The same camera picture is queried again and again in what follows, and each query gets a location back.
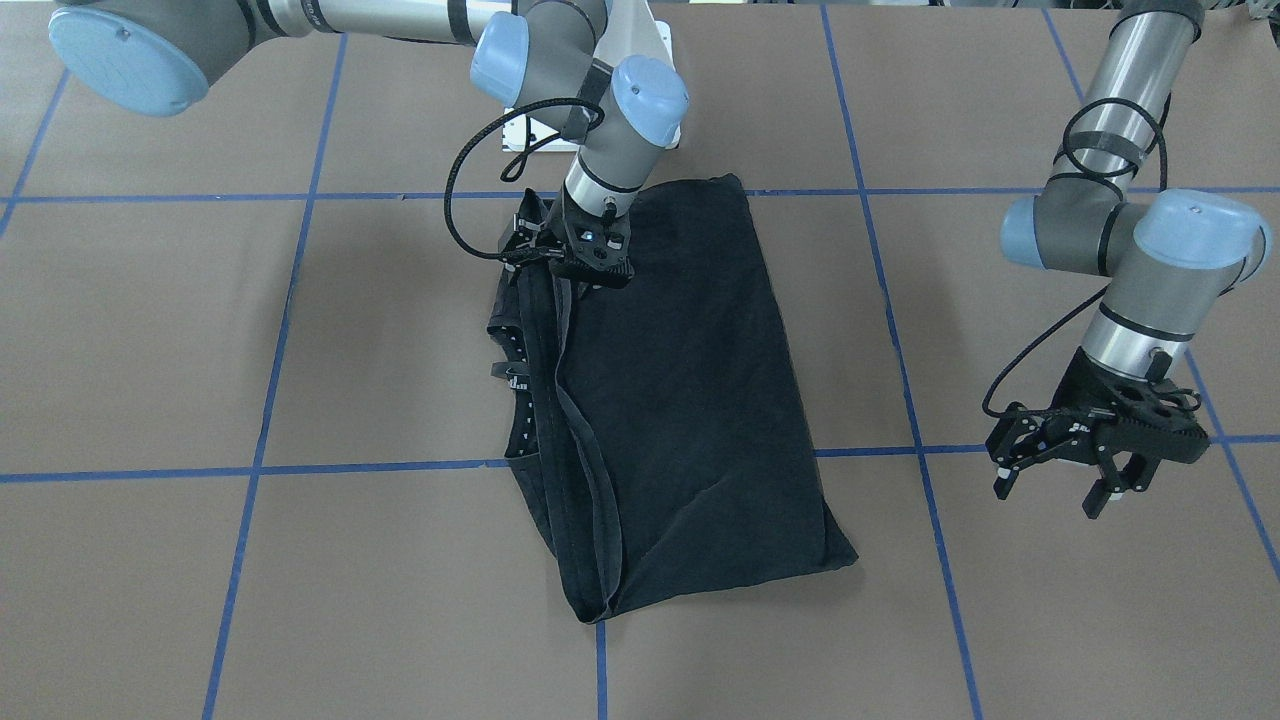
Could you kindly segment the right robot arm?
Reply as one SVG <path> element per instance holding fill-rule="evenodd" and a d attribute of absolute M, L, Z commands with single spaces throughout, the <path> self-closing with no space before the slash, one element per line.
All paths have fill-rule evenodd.
<path fill-rule="evenodd" d="M 343 40 L 378 47 L 422 82 L 412 97 L 443 108 L 486 96 L 499 117 L 457 152 L 443 218 L 467 254 L 453 196 L 471 151 L 518 118 L 531 128 L 503 178 L 547 145 L 572 149 L 556 196 L 526 191 L 486 259 L 516 270 L 620 288 L 634 277 L 632 206 L 689 113 L 689 90 L 645 1 L 58 1 L 47 23 L 58 59 L 100 97 L 142 117 L 175 117 L 220 88 L 269 45 Z"/>

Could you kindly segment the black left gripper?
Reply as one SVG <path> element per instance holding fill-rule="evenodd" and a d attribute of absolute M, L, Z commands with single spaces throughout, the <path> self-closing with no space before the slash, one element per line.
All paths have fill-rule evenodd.
<path fill-rule="evenodd" d="M 1133 378 L 1112 372 L 1079 348 L 1050 407 L 1010 404 L 997 413 L 986 441 L 996 462 L 993 492 L 1005 501 L 1021 470 L 1062 460 L 1100 469 L 1083 498 L 1083 512 L 1098 519 L 1130 480 L 1148 480 L 1162 461 L 1192 464 L 1210 446 L 1196 413 L 1201 397 L 1167 378 L 1172 356 L 1149 355 L 1148 372 Z"/>

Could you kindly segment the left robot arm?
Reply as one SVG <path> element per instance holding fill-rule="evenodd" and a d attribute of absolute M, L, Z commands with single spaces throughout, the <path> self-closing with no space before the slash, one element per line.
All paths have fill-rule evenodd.
<path fill-rule="evenodd" d="M 1107 284 L 1084 302 L 1093 316 L 1047 407 L 983 407 L 997 498 L 1027 468 L 1075 462 L 1100 471 L 1082 503 L 1097 518 L 1147 491 L 1161 462 L 1196 462 L 1210 446 L 1199 395 L 1171 370 L 1215 301 L 1262 269 L 1274 234 L 1244 202 L 1169 187 L 1172 86 L 1204 15 L 1198 1 L 1124 3 L 1051 177 L 1004 218 L 1010 261 Z"/>

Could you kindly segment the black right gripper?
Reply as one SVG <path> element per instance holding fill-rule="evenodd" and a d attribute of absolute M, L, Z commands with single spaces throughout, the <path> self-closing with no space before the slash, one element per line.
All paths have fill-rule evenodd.
<path fill-rule="evenodd" d="M 621 290 L 634 278 L 628 256 L 631 215 L 608 201 L 602 217 L 580 208 L 568 195 L 554 200 L 524 192 L 500 250 L 509 269 L 544 264 L 556 277 Z"/>

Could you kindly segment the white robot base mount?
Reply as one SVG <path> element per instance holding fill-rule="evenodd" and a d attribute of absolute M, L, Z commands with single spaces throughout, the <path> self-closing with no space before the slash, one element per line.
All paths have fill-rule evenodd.
<path fill-rule="evenodd" d="M 504 152 L 567 152 L 623 126 L 678 145 L 689 92 L 671 29 L 648 1 L 515 1 L 484 36 L 490 53 L 475 58 L 472 79 L 512 114 L 500 128 Z M 556 97 L 577 102 L 531 109 Z"/>

